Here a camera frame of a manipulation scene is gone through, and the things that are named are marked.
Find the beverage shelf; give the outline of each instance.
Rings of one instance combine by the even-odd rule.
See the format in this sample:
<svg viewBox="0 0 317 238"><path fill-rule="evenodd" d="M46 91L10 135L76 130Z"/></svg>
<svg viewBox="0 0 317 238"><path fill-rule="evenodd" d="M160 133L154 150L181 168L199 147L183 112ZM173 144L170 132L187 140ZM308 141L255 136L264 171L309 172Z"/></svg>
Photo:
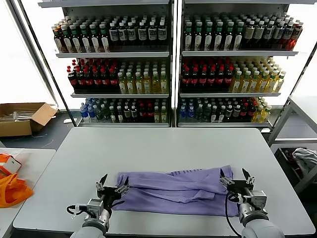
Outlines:
<svg viewBox="0 0 317 238"><path fill-rule="evenodd" d="M108 52L108 53L60 53L58 58L138 58L168 57L169 52Z"/></svg>
<svg viewBox="0 0 317 238"><path fill-rule="evenodd" d="M297 51L183 51L183 56L295 56Z"/></svg>
<svg viewBox="0 0 317 238"><path fill-rule="evenodd" d="M280 93L180 93L181 98L277 97Z"/></svg>
<svg viewBox="0 0 317 238"><path fill-rule="evenodd" d="M111 5L153 5L168 4L169 0L43 0L38 5L48 7L80 7L80 6L111 6Z"/></svg>
<svg viewBox="0 0 317 238"><path fill-rule="evenodd" d="M251 128L270 128L272 125L269 122L222 122L222 123L209 123L209 122L179 122L178 127L251 127Z"/></svg>
<svg viewBox="0 0 317 238"><path fill-rule="evenodd" d="M316 0L185 0L186 4L193 3L262 3L262 4L314 4Z"/></svg>
<svg viewBox="0 0 317 238"><path fill-rule="evenodd" d="M106 93L84 93L70 95L72 98L168 98L168 94L106 94Z"/></svg>

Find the white table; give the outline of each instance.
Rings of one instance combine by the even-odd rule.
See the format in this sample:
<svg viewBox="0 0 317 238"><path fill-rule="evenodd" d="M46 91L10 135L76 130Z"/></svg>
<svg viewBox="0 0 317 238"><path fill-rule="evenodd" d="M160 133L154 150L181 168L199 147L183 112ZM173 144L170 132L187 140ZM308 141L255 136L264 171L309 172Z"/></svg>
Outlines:
<svg viewBox="0 0 317 238"><path fill-rule="evenodd" d="M6 152L22 163L22 167L18 172L18 178L26 180L26 184L30 188L34 188L55 154L55 150L43 149L0 148L0 152ZM0 208L0 238L9 237L12 222L22 205L23 202L12 207Z"/></svg>
<svg viewBox="0 0 317 238"><path fill-rule="evenodd" d="M255 176L255 189L268 196L270 220L286 235L313 234L315 228L260 132L255 128L73 128L26 201L17 229L71 233L66 207L96 198L95 182L108 173L115 185L121 171L171 172L230 164L243 179ZM237 217L230 219L241 232ZM225 217L114 211L109 234L145 236L233 236Z"/></svg>
<svg viewBox="0 0 317 238"><path fill-rule="evenodd" d="M317 133L317 97L289 96L289 104L285 107L280 119L276 123L274 130L268 138L268 145L282 143L317 143L317 138L277 138L287 119L293 111L305 120L307 125ZM317 179L317 166L315 166L301 181L295 185L297 193L302 192L311 182Z"/></svg>

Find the orange bag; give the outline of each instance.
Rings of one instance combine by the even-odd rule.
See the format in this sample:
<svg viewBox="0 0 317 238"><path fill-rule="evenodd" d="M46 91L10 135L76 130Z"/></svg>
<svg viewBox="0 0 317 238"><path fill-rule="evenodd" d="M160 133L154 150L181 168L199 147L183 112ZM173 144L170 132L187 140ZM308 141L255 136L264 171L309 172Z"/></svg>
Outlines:
<svg viewBox="0 0 317 238"><path fill-rule="evenodd" d="M16 205L33 194L25 181L17 177L18 174L12 174L0 179L0 208Z"/></svg>

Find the black cable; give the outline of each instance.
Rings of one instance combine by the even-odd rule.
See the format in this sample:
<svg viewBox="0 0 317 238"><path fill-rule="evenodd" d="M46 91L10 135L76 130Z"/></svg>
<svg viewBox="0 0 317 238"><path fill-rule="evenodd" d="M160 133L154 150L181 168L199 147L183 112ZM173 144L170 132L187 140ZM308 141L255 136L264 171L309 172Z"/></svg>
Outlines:
<svg viewBox="0 0 317 238"><path fill-rule="evenodd" d="M228 217L228 196L229 192L226 195L226 200L225 200L225 213L226 213L226 219L229 227L232 229L232 231L239 237L242 238L242 236L233 228L232 224L230 223L229 217Z"/></svg>

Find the cardboard box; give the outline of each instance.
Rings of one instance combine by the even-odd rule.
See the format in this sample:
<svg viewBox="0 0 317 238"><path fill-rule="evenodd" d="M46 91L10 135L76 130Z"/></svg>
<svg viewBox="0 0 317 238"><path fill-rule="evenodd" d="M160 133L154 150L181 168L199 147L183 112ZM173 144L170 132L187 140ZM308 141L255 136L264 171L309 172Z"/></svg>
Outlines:
<svg viewBox="0 0 317 238"><path fill-rule="evenodd" d="M46 103L7 103L0 104L0 117L18 110L37 111L30 120L0 121L0 136L32 135L32 132L41 130L57 112Z"/></svg>

